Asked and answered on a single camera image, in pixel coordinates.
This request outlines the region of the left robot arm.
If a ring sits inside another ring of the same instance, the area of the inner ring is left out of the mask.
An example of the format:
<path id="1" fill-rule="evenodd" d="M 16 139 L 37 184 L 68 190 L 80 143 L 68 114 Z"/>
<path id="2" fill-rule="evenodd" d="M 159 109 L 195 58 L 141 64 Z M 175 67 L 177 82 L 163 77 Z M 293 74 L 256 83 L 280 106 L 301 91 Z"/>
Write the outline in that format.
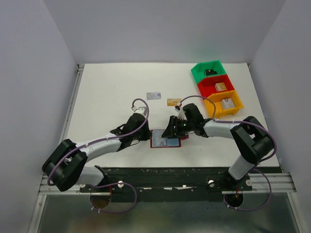
<path id="1" fill-rule="evenodd" d="M 111 130 L 105 137 L 74 143 L 65 139 L 56 147 L 42 166 L 48 177 L 47 184 L 59 191 L 67 191 L 75 184 L 89 184 L 96 191 L 107 188 L 106 173 L 99 167 L 86 167 L 86 163 L 102 155 L 119 152 L 132 145 L 133 141 L 147 141 L 151 137 L 148 113 L 137 109 L 125 124 Z"/>

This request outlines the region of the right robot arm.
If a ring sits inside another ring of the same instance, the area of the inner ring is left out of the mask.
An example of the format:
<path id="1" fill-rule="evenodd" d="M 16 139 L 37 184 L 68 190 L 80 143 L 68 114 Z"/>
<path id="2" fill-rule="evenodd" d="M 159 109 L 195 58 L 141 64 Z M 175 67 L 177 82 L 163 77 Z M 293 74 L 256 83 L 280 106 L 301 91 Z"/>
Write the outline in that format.
<path id="1" fill-rule="evenodd" d="M 241 179 L 275 149 L 269 132 L 253 116 L 243 121 L 227 122 L 204 118 L 193 103 L 184 107 L 176 106 L 176 109 L 184 117 L 170 116 L 162 138 L 183 138 L 189 132 L 194 132 L 205 138 L 221 137 L 235 141 L 240 155 L 223 178 L 224 186 L 229 190 L 239 187 Z"/>

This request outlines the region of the red leather card holder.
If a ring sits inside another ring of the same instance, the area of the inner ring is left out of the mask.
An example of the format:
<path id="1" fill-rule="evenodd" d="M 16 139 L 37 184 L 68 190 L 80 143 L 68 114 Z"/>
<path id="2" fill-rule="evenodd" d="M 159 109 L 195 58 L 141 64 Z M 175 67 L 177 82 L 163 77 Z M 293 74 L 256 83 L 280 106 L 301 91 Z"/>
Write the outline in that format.
<path id="1" fill-rule="evenodd" d="M 152 131 L 151 130 L 151 138 L 150 138 L 150 148 L 152 148 Z M 166 138 L 167 139 L 167 145 L 166 147 L 157 147 L 153 149 L 158 149 L 158 148 L 179 148 L 181 147 L 181 141 L 188 139 L 188 135 L 182 137 L 182 138 Z"/>

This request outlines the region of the white VIP card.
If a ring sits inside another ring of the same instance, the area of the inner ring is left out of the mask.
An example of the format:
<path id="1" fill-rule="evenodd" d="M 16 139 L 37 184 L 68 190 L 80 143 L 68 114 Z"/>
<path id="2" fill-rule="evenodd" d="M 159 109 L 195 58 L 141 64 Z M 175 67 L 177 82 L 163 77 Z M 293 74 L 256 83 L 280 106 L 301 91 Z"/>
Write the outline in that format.
<path id="1" fill-rule="evenodd" d="M 152 148 L 166 147 L 167 139 L 162 137 L 164 130 L 152 131 Z"/>
<path id="2" fill-rule="evenodd" d="M 149 92 L 146 93 L 147 100 L 160 100 L 161 99 L 161 93 L 160 92 Z"/>

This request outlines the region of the gold credit card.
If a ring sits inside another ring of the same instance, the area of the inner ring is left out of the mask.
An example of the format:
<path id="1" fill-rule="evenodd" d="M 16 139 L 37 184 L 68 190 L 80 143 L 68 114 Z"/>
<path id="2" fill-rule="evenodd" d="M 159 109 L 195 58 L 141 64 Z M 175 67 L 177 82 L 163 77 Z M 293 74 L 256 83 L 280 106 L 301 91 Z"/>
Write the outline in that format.
<path id="1" fill-rule="evenodd" d="M 167 99 L 167 106 L 181 106 L 182 99 Z"/>

